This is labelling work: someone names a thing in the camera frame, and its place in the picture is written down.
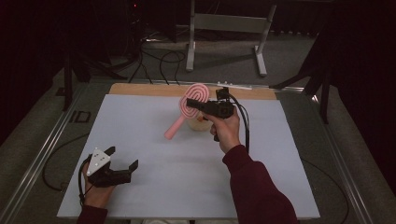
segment gray carpet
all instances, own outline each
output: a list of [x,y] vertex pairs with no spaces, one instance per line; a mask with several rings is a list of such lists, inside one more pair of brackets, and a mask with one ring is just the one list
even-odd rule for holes
[[[226,33],[228,37],[240,40],[218,39],[211,33],[202,33],[196,43],[195,67],[193,72],[185,71],[185,60],[179,65],[177,78],[174,73],[177,63],[162,64],[163,74],[167,80],[175,84],[179,82],[217,83],[227,81],[243,85],[273,85],[294,76],[315,39],[300,35],[270,35],[264,47],[264,60],[268,76],[260,77],[253,57],[252,47],[258,44],[255,35],[235,35]],[[152,38],[162,39],[158,42],[144,44],[143,65],[132,82],[149,83],[162,80],[161,61],[147,53],[160,58],[171,50],[186,53],[187,38],[179,37],[177,43],[171,43],[163,36]],[[176,54],[169,54],[166,61],[176,61]],[[131,77],[138,67],[135,63],[119,74]],[[120,82],[93,71],[94,75],[86,90],[76,102],[75,110],[91,112],[87,123],[69,122],[56,143],[59,150],[50,158],[46,167],[46,178],[51,185],[59,188],[61,183],[68,182],[77,165],[79,154],[84,147],[86,137],[93,125],[94,118],[104,95],[112,83]],[[17,189],[25,171],[33,162],[50,135],[52,127],[62,114],[63,97],[55,96],[55,92],[63,85],[63,73],[55,77],[54,86],[40,99],[28,116],[21,122],[0,150],[0,209],[6,208],[11,195]],[[303,87],[306,80],[294,83],[295,87]],[[75,83],[75,89],[81,84]],[[396,223],[396,200],[379,173],[361,139],[353,121],[340,102],[336,89],[331,89],[329,104],[330,124],[325,126],[317,117],[318,111],[311,101],[303,94],[282,91],[276,94],[281,101],[290,124],[290,128],[303,159],[304,168],[314,193],[321,218],[305,220],[302,223],[360,223],[359,216],[346,193],[339,170],[337,169],[332,148],[328,142],[326,129],[332,131],[334,142],[339,147],[347,167],[353,176],[371,220],[367,223]],[[24,203],[16,214],[13,223],[75,223],[75,220],[56,217],[64,194],[48,188],[41,180],[41,175],[28,192]],[[122,220],[108,220],[106,223],[126,223]]]

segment red sleeve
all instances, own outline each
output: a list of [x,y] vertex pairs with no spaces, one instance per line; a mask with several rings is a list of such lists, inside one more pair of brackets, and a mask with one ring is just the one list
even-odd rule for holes
[[107,210],[88,205],[82,206],[77,224],[103,224],[107,216]]
[[274,185],[264,164],[253,161],[244,146],[223,158],[231,173],[231,192],[239,224],[298,223],[289,199]]

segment hand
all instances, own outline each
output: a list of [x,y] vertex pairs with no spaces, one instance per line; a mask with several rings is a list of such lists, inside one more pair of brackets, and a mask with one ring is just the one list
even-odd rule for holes
[[89,205],[92,207],[105,208],[108,200],[110,199],[111,193],[113,192],[116,186],[110,186],[107,188],[97,188],[93,186],[87,177],[89,163],[87,162],[82,168],[82,173],[84,174],[85,179],[85,205]]
[[239,141],[239,116],[235,106],[233,107],[233,115],[227,119],[219,119],[207,114],[204,114],[204,116],[213,122],[210,133],[219,137],[220,148],[224,153],[241,145]]

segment cord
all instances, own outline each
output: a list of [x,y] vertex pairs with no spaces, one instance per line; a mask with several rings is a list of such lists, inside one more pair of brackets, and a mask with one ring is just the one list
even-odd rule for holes
[[320,169],[319,167],[317,167],[314,163],[307,161],[303,158],[300,157],[300,159],[308,164],[310,164],[311,166],[313,166],[314,168],[316,168],[317,170],[321,171],[323,174],[325,174],[327,177],[329,177],[329,179],[335,184],[335,186],[337,186],[337,188],[341,191],[341,193],[343,194],[344,200],[346,202],[346,214],[344,215],[343,220],[340,222],[341,224],[345,223],[347,220],[347,217],[349,215],[349,203],[348,203],[348,199],[346,194],[344,193],[343,189],[341,188],[341,186],[329,175],[327,174],[325,171],[323,171],[322,169]]
[[143,64],[142,64],[142,67],[143,67],[143,70],[145,70],[146,78],[148,78],[149,83],[152,84],[151,78],[149,77],[149,73],[148,73],[147,67],[146,67],[145,65],[143,65]]
[[93,184],[90,186],[89,189],[87,189],[84,193],[82,192],[82,183],[81,183],[81,178],[82,178],[82,169],[84,168],[84,165],[91,160],[91,155],[85,159],[82,164],[79,166],[78,170],[78,191],[79,191],[79,204],[82,206],[85,202],[85,195],[90,191],[90,189],[93,187]]
[[59,149],[61,149],[62,147],[67,146],[68,144],[70,144],[70,143],[72,143],[72,142],[77,141],[77,140],[80,139],[80,138],[83,138],[83,137],[85,137],[85,136],[88,136],[88,134],[89,134],[89,133],[85,133],[85,134],[83,134],[82,136],[79,136],[79,137],[77,137],[77,138],[74,138],[74,139],[72,139],[72,140],[70,140],[70,141],[67,141],[67,142],[61,144],[60,146],[56,147],[56,148],[49,154],[49,157],[47,158],[46,162],[44,163],[43,170],[41,171],[41,177],[42,177],[42,179],[43,179],[44,184],[45,184],[47,187],[49,187],[50,189],[53,189],[53,190],[60,191],[60,192],[63,192],[63,191],[64,191],[64,189],[65,189],[65,186],[64,186],[64,185],[67,185],[68,182],[62,182],[62,183],[61,183],[61,186],[60,186],[59,188],[57,188],[57,187],[53,187],[53,186],[47,181],[47,179],[46,179],[46,169],[47,169],[47,165],[48,165],[50,159],[52,158],[52,156],[55,155],[55,153],[56,153],[57,151],[59,151]]
[[[160,73],[161,73],[161,76],[163,77],[163,79],[165,80],[166,84],[168,84],[168,85],[169,85],[169,83],[168,83],[168,81],[167,81],[167,79],[166,79],[166,77],[164,75],[164,72],[163,72],[163,63],[177,63],[177,69],[176,69],[176,71],[174,73],[174,79],[175,79],[175,82],[177,83],[177,85],[180,85],[178,83],[178,80],[177,80],[177,72],[178,72],[178,69],[180,67],[180,63],[186,58],[186,55],[184,53],[182,53],[180,51],[176,51],[176,50],[170,50],[170,49],[161,49],[161,50],[167,50],[168,51],[161,58],[159,58],[159,57],[157,57],[155,55],[152,55],[152,54],[150,54],[150,53],[148,53],[148,52],[146,52],[144,50],[142,50],[142,52],[147,54],[148,56],[160,61]],[[177,60],[175,60],[175,61],[165,60],[165,57],[170,55],[170,54],[175,54],[177,56]]]
[[250,145],[250,130],[249,130],[249,123],[248,123],[248,112],[246,111],[246,109],[239,104],[239,102],[236,100],[235,97],[233,97],[230,93],[225,92],[230,98],[233,99],[233,101],[235,102],[236,106],[239,109],[239,112],[241,113],[242,119],[244,121],[245,124],[245,148],[247,149],[247,153],[249,153],[249,145]]
[[131,83],[132,79],[134,78],[134,76],[136,75],[137,71],[139,70],[140,66],[142,66],[143,63],[143,55],[142,55],[142,51],[139,50],[139,65],[137,66],[137,68],[134,70],[134,72],[132,73],[132,75],[129,77],[128,83]]

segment wire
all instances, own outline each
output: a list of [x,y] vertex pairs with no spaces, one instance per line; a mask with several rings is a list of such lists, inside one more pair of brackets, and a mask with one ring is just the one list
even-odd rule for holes
[[143,65],[143,64],[142,64],[142,67],[143,67],[143,70],[145,70],[146,78],[148,78],[149,83],[153,84],[152,81],[151,81],[151,78],[149,77],[149,73],[148,73],[147,67],[145,65]]
[[72,143],[72,142],[77,141],[77,140],[80,139],[80,138],[83,138],[83,137],[85,137],[85,136],[88,136],[88,134],[89,134],[89,133],[85,133],[85,134],[83,134],[82,136],[79,136],[79,137],[77,137],[77,138],[74,138],[74,139],[72,139],[72,140],[70,140],[70,141],[67,141],[67,142],[61,144],[60,146],[56,147],[56,148],[49,154],[49,157],[47,158],[46,162],[44,163],[43,170],[41,171],[41,177],[42,177],[42,179],[43,179],[43,181],[44,181],[44,184],[45,184],[47,187],[49,187],[50,189],[54,189],[54,190],[60,191],[60,192],[63,192],[63,191],[64,191],[64,188],[65,188],[64,185],[67,185],[67,184],[68,184],[67,182],[62,182],[62,183],[61,183],[61,187],[60,187],[60,188],[57,188],[57,187],[53,187],[53,186],[47,181],[47,179],[46,179],[46,169],[47,169],[47,165],[48,165],[50,159],[52,158],[52,156],[55,155],[55,153],[56,153],[57,151],[59,151],[59,149],[61,149],[62,147],[67,146],[68,144],[70,144],[70,143]]
[[[176,71],[174,73],[174,79],[175,79],[175,82],[177,83],[177,85],[180,85],[178,83],[178,80],[177,80],[177,72],[178,72],[178,69],[180,67],[180,63],[186,58],[186,55],[184,53],[182,53],[180,51],[176,51],[176,50],[171,50],[171,49],[159,49],[159,50],[167,50],[168,51],[161,58],[159,58],[159,57],[157,57],[157,56],[155,56],[153,54],[150,54],[150,53],[144,51],[143,49],[145,49],[145,48],[142,48],[142,52],[143,53],[145,53],[148,56],[160,61],[160,73],[161,73],[161,76],[163,77],[163,79],[166,81],[166,84],[168,84],[168,85],[169,85],[169,83],[168,83],[168,81],[167,81],[167,79],[165,77],[165,74],[163,72],[163,63],[177,63],[177,69],[176,69]],[[175,60],[175,61],[165,60],[165,57],[170,55],[170,54],[175,54],[177,56],[177,60]]]
[[79,204],[82,206],[84,204],[85,201],[85,195],[87,194],[88,191],[90,191],[90,189],[92,188],[92,186],[86,190],[84,193],[82,192],[82,183],[81,183],[81,176],[82,176],[82,170],[84,168],[84,165],[89,162],[91,160],[91,155],[85,159],[82,164],[79,166],[79,170],[78,170],[78,191],[79,191]]
[[137,71],[139,70],[140,66],[142,66],[143,63],[143,54],[142,51],[139,50],[139,65],[137,66],[137,68],[134,70],[134,72],[132,73],[132,75],[129,77],[128,83],[131,83],[132,79],[134,78],[134,76],[136,75]]
[[249,123],[248,123],[248,112],[246,111],[246,109],[239,104],[239,102],[236,100],[235,97],[233,97],[230,93],[226,93],[228,96],[230,96],[230,98],[233,99],[233,101],[235,102],[236,106],[239,109],[239,112],[241,112],[241,116],[242,119],[244,121],[245,124],[245,148],[247,149],[247,153],[249,153],[249,141],[250,141],[250,130],[249,130]]
[[343,220],[340,222],[341,224],[345,223],[347,220],[347,217],[349,215],[349,203],[348,203],[348,199],[346,194],[344,193],[343,189],[341,188],[341,186],[329,175],[327,174],[325,171],[323,171],[322,169],[320,169],[319,167],[317,167],[314,163],[307,161],[303,158],[300,157],[300,159],[308,164],[310,164],[311,166],[313,166],[314,168],[318,169],[319,171],[321,171],[323,174],[325,174],[327,177],[330,178],[330,180],[335,184],[335,186],[341,191],[341,193],[343,194],[344,200],[346,202],[346,214],[344,215]]

